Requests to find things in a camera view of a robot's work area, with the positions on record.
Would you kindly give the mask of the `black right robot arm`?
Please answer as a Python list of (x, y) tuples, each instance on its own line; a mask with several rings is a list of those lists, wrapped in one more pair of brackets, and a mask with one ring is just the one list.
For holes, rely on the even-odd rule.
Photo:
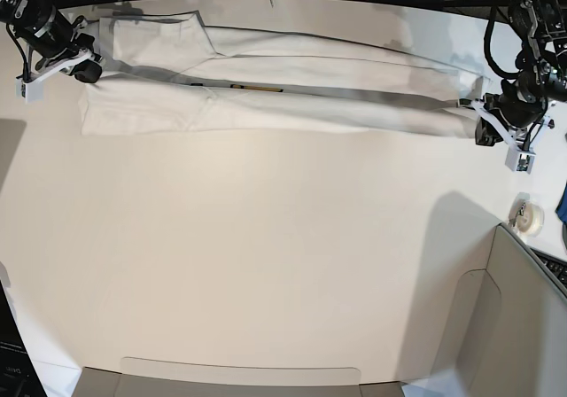
[(83, 83), (100, 78), (103, 58), (94, 51), (95, 37), (83, 32), (84, 17), (69, 21), (52, 0), (1, 0), (1, 22), (22, 58), (23, 83), (39, 78), (32, 75), (35, 52), (41, 76), (62, 72)]

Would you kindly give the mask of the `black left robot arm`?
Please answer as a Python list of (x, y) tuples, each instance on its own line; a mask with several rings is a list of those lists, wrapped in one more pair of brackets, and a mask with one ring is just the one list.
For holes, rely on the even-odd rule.
[[(501, 78), (501, 94), (484, 96), (483, 108), (505, 131), (521, 131), (526, 151), (553, 101), (566, 100), (566, 8), (559, 0), (490, 0), (483, 50)], [(496, 63), (491, 43), (496, 17), (502, 16), (521, 42), (515, 72)]]

